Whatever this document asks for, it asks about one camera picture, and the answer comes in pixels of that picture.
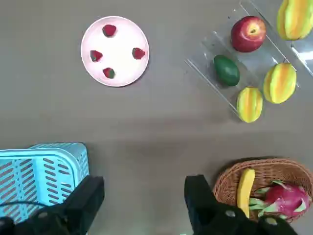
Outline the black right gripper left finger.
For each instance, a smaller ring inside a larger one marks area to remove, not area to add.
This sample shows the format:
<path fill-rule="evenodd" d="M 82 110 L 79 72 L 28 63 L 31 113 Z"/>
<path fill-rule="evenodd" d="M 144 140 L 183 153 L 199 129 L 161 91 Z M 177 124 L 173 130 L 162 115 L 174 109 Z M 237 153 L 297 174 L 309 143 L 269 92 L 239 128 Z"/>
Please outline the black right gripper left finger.
<path fill-rule="evenodd" d="M 8 216 L 1 217 L 0 233 L 2 235 L 86 235 L 104 198 L 104 178 L 88 175 L 61 204 L 47 206 L 31 201 L 1 204 L 1 207 L 25 204 L 41 208 L 21 223 L 15 223 Z"/>

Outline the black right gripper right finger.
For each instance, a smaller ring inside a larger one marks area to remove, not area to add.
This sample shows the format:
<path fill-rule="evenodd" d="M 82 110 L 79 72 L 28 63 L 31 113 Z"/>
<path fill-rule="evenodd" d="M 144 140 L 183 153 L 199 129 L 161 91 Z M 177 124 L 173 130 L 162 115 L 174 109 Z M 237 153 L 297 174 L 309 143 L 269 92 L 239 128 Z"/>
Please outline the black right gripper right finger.
<path fill-rule="evenodd" d="M 195 235 L 297 235 L 281 218 L 262 216 L 255 222 L 240 208 L 218 202 L 203 175 L 186 177 L 185 203 Z"/>

